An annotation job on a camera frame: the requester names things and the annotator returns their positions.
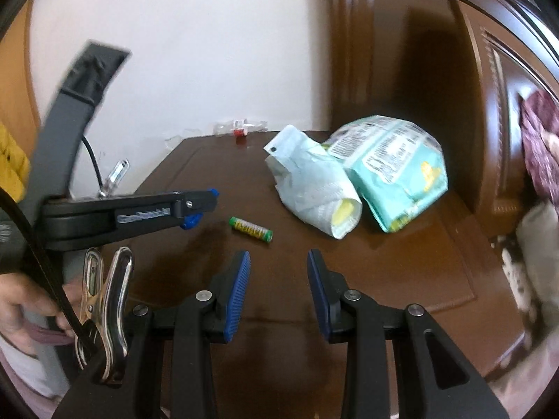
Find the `green battery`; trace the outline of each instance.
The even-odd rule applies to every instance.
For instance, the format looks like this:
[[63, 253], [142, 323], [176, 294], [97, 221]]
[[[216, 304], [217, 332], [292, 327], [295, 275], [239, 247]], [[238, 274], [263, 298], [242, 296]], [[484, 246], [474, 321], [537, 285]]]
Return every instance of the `green battery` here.
[[272, 230], [264, 227], [259, 227], [258, 225], [255, 225], [251, 222], [243, 221], [238, 217], [231, 217], [229, 219], [229, 225], [231, 225], [231, 227], [233, 227], [235, 230], [238, 230], [242, 233], [247, 233], [247, 235], [251, 235], [261, 241], [270, 242], [272, 240]]

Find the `cable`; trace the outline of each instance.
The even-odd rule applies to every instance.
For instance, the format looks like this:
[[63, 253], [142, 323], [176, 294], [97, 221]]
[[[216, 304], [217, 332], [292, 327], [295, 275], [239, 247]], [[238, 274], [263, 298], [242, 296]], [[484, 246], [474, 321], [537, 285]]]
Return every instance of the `cable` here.
[[70, 323], [70, 326], [72, 326], [72, 330], [75, 332], [79, 340], [82, 341], [84, 348], [90, 353], [90, 355], [95, 354], [97, 352], [97, 347], [89, 335], [87, 335], [84, 331], [82, 324], [79, 322], [76, 314], [74, 313], [74, 309], [72, 309], [72, 306], [68, 301], [68, 297], [66, 296], [62, 285], [54, 280], [54, 269], [52, 268], [49, 256], [39, 241], [37, 234], [33, 230], [26, 216], [20, 210], [17, 203], [2, 188], [0, 188], [0, 208], [5, 211], [10, 219], [12, 219], [12, 222], [25, 238], [25, 241], [31, 249], [33, 257], [35, 257], [38, 267], [40, 268], [41, 273], [43, 273], [43, 277], [50, 288], [52, 297], [64, 313], [64, 316], [68, 320], [68, 323]]
[[95, 154], [93, 153], [93, 148], [87, 141], [85, 135], [82, 135], [82, 142], [86, 146], [87, 152], [89, 153], [89, 157], [91, 158], [91, 162], [93, 163], [93, 168], [95, 169], [95, 176], [97, 176], [97, 183], [99, 184], [99, 188], [103, 188], [103, 180], [101, 178], [101, 172], [99, 171], [99, 166], [97, 165], [97, 160], [95, 159]]

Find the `screw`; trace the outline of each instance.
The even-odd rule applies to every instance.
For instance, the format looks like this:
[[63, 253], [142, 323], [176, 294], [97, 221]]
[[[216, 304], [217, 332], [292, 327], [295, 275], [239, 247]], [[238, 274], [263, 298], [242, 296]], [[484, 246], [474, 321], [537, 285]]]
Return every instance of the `screw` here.
[[148, 310], [149, 308], [145, 304], [138, 304], [136, 307], [134, 307], [132, 312], [136, 317], [143, 317]]
[[208, 290], [202, 290], [196, 293], [196, 299], [198, 301], [209, 301], [211, 299], [211, 292]]
[[361, 293], [357, 290], [347, 290], [344, 293], [344, 298], [349, 301], [359, 301], [361, 299]]
[[425, 309], [420, 306], [419, 304], [412, 304], [407, 308], [407, 311], [415, 316], [415, 317], [420, 317], [421, 315], [423, 315], [425, 313]]

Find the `brown tabletop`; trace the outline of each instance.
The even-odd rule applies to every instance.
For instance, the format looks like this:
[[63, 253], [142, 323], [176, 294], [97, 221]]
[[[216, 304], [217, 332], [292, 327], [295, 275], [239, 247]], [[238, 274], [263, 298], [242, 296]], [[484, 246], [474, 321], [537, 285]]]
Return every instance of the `brown tabletop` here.
[[[426, 306], [483, 375], [522, 338], [501, 263], [454, 192], [394, 234], [383, 233], [364, 206], [357, 228], [337, 241], [280, 202], [262, 150], [273, 135], [251, 134], [246, 145], [233, 137], [183, 141], [138, 192], [216, 188], [216, 210], [195, 229], [126, 242], [136, 257], [130, 298], [153, 307], [179, 304], [207, 287], [236, 250], [250, 251], [239, 331], [230, 344], [212, 346], [221, 419], [340, 417], [346, 346], [328, 345], [319, 333], [306, 275], [309, 249], [320, 249], [330, 269], [380, 304]], [[321, 141], [326, 133], [309, 135]], [[274, 230], [273, 241], [235, 232], [231, 216]], [[396, 412], [392, 363], [390, 380]]]

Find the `mint green package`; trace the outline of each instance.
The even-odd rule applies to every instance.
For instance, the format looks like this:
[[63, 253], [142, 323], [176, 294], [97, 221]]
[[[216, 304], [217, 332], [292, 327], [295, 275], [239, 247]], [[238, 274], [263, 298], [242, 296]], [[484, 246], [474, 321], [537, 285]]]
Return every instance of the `mint green package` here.
[[404, 227], [448, 189], [441, 146], [412, 122], [362, 118], [322, 146], [344, 165], [385, 232]]

